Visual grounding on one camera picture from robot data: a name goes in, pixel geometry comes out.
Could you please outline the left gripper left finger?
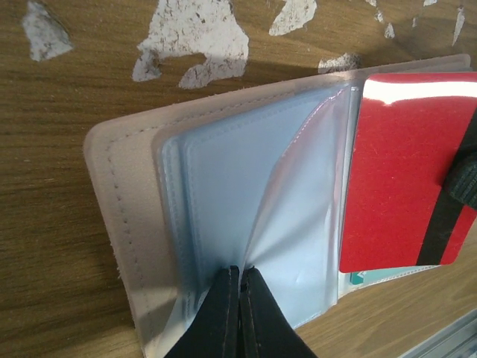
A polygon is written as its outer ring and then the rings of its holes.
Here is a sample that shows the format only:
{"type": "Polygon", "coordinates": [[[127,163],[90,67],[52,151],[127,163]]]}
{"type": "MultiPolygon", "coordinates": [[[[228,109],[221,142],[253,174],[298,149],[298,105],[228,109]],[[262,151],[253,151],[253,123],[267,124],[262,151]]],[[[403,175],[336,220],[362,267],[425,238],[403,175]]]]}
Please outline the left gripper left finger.
{"type": "Polygon", "coordinates": [[[239,268],[220,269],[195,319],[166,354],[169,358],[236,357],[239,327],[239,268]]]}

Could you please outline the red credit card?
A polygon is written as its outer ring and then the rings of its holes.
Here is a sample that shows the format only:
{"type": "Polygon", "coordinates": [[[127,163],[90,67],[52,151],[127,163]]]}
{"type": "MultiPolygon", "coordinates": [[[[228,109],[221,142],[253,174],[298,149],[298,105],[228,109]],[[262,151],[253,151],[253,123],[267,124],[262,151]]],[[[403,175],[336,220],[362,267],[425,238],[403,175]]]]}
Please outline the red credit card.
{"type": "Polygon", "coordinates": [[[454,263],[476,210],[445,186],[475,153],[474,72],[371,75],[356,125],[339,269],[454,263]]]}

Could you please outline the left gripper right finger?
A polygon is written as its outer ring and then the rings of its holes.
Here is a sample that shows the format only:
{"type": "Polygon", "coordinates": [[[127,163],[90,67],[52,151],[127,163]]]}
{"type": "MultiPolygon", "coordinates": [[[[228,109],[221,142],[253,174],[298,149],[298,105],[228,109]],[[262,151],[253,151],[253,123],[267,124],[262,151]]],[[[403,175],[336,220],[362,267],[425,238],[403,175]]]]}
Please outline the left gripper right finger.
{"type": "Polygon", "coordinates": [[[240,357],[316,358],[287,322],[260,271],[245,270],[239,296],[240,357]]]}

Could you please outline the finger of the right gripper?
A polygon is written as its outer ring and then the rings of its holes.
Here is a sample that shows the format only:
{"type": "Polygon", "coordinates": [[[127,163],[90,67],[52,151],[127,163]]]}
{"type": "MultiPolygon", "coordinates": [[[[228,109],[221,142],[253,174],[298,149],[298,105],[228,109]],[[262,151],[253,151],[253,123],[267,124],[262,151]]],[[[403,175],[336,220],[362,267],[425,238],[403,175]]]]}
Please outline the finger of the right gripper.
{"type": "Polygon", "coordinates": [[[444,188],[460,204],[476,207],[476,155],[470,154],[449,171],[444,188]]]}

